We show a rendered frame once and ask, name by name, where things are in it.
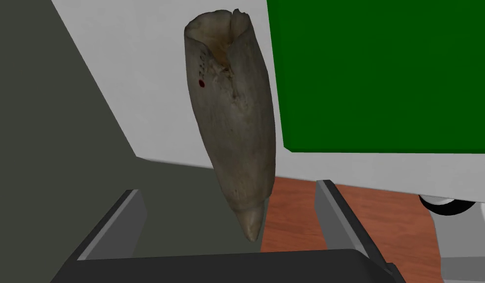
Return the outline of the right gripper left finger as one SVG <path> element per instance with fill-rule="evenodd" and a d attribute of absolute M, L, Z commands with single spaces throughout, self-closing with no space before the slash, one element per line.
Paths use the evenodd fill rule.
<path fill-rule="evenodd" d="M 129 190 L 121 204 L 83 248 L 77 260 L 130 258 L 147 218 L 140 190 Z"/>

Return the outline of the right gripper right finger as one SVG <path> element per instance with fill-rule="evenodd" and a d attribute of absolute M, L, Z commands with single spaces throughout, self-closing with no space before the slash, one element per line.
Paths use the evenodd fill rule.
<path fill-rule="evenodd" d="M 381 251 L 331 180 L 316 182 L 315 211 L 328 249 L 354 249 L 376 264 L 387 264 Z"/>

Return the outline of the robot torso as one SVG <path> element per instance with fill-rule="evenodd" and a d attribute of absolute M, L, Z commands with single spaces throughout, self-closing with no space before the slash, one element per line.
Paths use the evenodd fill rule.
<path fill-rule="evenodd" d="M 485 203 L 420 196 L 436 231 L 444 283 L 485 283 Z"/>

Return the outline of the green panel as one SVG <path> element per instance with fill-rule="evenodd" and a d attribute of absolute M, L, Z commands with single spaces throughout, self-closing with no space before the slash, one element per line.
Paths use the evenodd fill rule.
<path fill-rule="evenodd" d="M 485 154 L 485 0 L 266 0 L 283 144 Z"/>

